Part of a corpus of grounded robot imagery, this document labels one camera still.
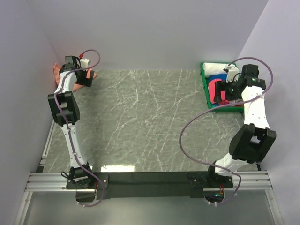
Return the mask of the aluminium rail frame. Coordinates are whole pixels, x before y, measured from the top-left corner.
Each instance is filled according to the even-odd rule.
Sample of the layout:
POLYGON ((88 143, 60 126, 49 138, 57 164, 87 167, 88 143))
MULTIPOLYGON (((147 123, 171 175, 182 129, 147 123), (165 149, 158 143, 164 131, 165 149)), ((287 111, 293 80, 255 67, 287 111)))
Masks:
MULTIPOLYGON (((38 168, 38 172, 32 172, 29 175, 29 179, 25 188, 28 192, 28 197, 32 196, 33 192, 56 192, 56 191, 75 191, 76 193, 93 193, 95 198, 97 198, 97 187, 101 184, 104 187, 103 181, 96 175, 97 172, 92 172, 91 175, 95 178, 95 181, 88 183, 87 185, 81 185, 79 183, 73 184, 68 181, 61 173, 43 173, 42 167, 38 168)), ((233 187, 232 188, 220 188, 216 189, 205 189, 205 194, 209 192, 221 193, 225 189, 233 190, 237 192, 239 190, 264 190, 268 198, 268 204, 273 216, 275 224, 282 225, 283 219, 281 217, 275 196, 273 193, 273 187, 269 175, 266 171, 241 171, 235 172, 231 175, 233 187)))

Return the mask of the pink towel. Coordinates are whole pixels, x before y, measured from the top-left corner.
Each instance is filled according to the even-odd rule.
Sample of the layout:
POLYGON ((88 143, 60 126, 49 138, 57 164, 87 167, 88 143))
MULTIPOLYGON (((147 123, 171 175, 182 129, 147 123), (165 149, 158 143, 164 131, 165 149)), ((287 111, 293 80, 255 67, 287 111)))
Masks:
POLYGON ((226 105, 229 104, 229 101, 226 99, 225 96, 225 91, 221 91, 221 102, 217 102, 215 100, 215 96, 216 96, 216 91, 215 91, 215 87, 216 87, 216 83, 217 82, 221 82, 222 80, 219 78, 213 79, 209 82, 208 85, 208 91, 209 91, 209 96, 210 96, 210 102, 212 105, 226 105))

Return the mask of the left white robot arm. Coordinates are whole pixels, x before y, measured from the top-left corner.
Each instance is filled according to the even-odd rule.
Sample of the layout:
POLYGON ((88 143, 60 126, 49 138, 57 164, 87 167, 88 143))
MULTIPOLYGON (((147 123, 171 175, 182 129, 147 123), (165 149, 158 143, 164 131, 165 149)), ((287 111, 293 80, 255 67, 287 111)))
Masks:
POLYGON ((83 55, 66 56, 65 64, 59 69, 59 84, 53 94, 47 97, 53 120, 58 124, 66 139, 70 157, 70 171, 62 172, 69 182, 78 183, 83 188, 94 184, 95 178, 87 158, 83 154, 82 144, 79 141, 77 122, 80 119, 80 110, 73 95, 76 85, 91 87, 95 72, 88 68, 89 59, 83 55))

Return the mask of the salmon orange towel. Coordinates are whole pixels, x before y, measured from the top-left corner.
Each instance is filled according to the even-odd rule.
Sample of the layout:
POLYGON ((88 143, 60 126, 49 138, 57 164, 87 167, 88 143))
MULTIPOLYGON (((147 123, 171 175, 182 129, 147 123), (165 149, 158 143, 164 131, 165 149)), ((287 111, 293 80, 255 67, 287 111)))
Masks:
MULTIPOLYGON (((61 66, 58 65, 57 63, 55 63, 54 66, 53 66, 53 74, 54 74, 54 80, 55 80, 57 86, 60 83, 60 74, 59 74, 60 69, 61 69, 61 66)), ((76 90, 78 90, 82 87, 83 87, 83 85, 75 84, 74 87, 73 87, 73 91, 76 91, 76 90)))

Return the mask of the white rolled towel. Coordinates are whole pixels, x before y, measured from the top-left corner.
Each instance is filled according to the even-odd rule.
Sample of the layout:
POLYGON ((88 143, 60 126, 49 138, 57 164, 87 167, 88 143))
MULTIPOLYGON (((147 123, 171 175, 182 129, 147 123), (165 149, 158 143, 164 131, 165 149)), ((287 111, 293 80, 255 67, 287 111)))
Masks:
POLYGON ((212 75, 219 75, 219 74, 225 74, 225 70, 229 68, 228 64, 224 63, 209 63, 204 62, 202 64, 202 69, 204 71, 205 77, 210 77, 212 75))

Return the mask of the green plastic bin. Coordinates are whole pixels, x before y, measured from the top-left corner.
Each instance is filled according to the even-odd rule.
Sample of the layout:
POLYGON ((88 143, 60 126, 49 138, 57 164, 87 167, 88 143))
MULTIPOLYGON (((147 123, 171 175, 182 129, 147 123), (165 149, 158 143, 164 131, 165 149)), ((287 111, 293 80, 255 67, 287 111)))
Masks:
POLYGON ((202 82, 203 82, 203 88, 204 88, 204 92, 205 92, 205 96, 206 96, 208 109, 212 108, 214 112, 240 112, 240 113, 243 113, 244 112, 244 106, 243 105, 229 106, 228 104, 226 104, 226 107, 216 109, 216 107, 218 105, 212 105, 211 104, 209 91, 208 91, 209 78, 204 76, 204 71, 203 71, 203 68, 202 68, 203 63, 204 62, 200 63, 200 75, 201 75, 202 82))

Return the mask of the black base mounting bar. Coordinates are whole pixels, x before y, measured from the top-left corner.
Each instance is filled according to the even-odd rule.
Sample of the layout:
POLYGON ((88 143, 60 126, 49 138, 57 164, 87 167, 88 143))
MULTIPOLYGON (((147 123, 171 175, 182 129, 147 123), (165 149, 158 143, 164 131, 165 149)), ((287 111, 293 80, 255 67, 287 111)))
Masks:
POLYGON ((215 178, 207 171, 196 172, 97 172, 97 199, 130 197, 204 198, 205 189, 232 188, 231 177, 215 178))

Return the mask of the blue rolled towel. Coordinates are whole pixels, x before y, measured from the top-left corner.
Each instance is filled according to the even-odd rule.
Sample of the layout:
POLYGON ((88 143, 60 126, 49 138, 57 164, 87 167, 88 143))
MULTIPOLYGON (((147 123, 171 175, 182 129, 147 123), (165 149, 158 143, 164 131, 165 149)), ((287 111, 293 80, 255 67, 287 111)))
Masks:
POLYGON ((209 82, 214 80, 214 79, 226 80, 227 79, 227 74, 218 74, 218 75, 209 76, 209 82))

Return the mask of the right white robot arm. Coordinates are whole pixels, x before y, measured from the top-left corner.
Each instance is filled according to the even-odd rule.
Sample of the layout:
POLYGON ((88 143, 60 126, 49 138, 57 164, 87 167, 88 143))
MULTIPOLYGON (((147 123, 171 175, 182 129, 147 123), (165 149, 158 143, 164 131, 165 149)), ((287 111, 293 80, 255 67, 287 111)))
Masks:
POLYGON ((209 167, 206 181, 211 187, 217 187, 227 181, 232 172, 240 167, 261 162, 277 134, 270 129, 266 119, 264 91, 266 83, 260 79, 257 65, 244 65, 242 70, 226 65, 226 80, 212 81, 209 90, 214 91, 213 103, 224 105, 242 101, 244 106, 244 124, 229 145, 229 152, 209 167))

